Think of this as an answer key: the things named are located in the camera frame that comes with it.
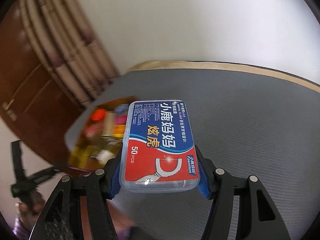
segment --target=round metal pin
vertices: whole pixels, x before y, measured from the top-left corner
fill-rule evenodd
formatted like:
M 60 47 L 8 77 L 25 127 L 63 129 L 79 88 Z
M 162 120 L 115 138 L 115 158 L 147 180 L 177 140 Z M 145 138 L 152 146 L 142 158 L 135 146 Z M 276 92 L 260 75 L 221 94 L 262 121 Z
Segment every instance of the round metal pin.
M 70 180 L 70 177 L 68 175 L 65 175 L 61 178 L 62 182 L 67 182 Z
M 219 174 L 219 175 L 223 175 L 224 174 L 224 169 L 217 168 L 216 169 L 216 173 Z
M 96 170 L 96 174 L 97 175 L 102 175 L 104 173 L 104 170 L 103 169 L 97 169 Z
M 251 176 L 249 177 L 249 179 L 250 179 L 252 182 L 257 182 L 257 181 L 258 181 L 258 178 L 257 178 L 256 176 L 254 176 L 254 175 L 251 175 Z

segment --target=blurry colorful item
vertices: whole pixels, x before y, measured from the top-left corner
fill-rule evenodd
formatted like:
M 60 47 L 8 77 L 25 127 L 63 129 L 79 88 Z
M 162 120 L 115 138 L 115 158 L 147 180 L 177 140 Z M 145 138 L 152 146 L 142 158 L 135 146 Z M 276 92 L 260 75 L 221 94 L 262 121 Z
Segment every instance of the blurry colorful item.
M 137 98 L 131 96 L 95 107 L 70 154 L 70 168 L 95 171 L 117 156 L 122 145 L 128 107 L 134 101 Z

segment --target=transparent plastic case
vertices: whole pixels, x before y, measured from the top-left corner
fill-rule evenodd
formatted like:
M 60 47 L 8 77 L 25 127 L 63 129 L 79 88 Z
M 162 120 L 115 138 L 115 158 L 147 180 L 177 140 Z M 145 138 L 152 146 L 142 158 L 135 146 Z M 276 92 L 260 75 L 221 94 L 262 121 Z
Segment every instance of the transparent plastic case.
M 165 193 L 193 189 L 199 180 L 185 103 L 131 103 L 123 138 L 120 185 L 136 193 Z

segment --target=blue object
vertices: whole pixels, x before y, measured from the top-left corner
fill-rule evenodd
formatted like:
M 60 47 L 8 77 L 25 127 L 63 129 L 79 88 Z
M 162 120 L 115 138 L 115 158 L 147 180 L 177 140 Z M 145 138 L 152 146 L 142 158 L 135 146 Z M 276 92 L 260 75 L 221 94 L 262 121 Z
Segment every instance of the blue object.
M 200 174 L 200 181 L 198 184 L 199 191 L 202 195 L 204 195 L 206 199 L 209 199 L 211 193 L 208 187 L 207 174 L 204 172 L 204 169 L 199 161 L 198 161 L 198 167 L 199 167 L 199 174 Z
M 119 172 L 120 172 L 120 162 L 118 163 L 118 166 L 111 178 L 111 189 L 109 191 L 109 195 L 111 198 L 114 198 L 115 195 L 119 193 L 121 188 L 119 183 Z

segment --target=gray table surface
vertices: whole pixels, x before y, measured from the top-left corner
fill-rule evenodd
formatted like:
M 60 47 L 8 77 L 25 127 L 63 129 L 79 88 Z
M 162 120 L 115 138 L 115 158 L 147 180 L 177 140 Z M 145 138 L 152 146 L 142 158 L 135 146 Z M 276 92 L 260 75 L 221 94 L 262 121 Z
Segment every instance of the gray table surface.
M 256 174 L 278 207 L 292 240 L 320 210 L 320 94 L 273 77 L 224 70 L 130 72 L 116 79 L 65 134 L 71 150 L 95 105 L 135 95 L 185 101 L 195 143 L 204 157 L 234 176 Z M 200 239 L 211 201 L 198 189 L 135 194 L 113 204 L 159 239 Z M 234 239 L 235 199 L 229 238 Z

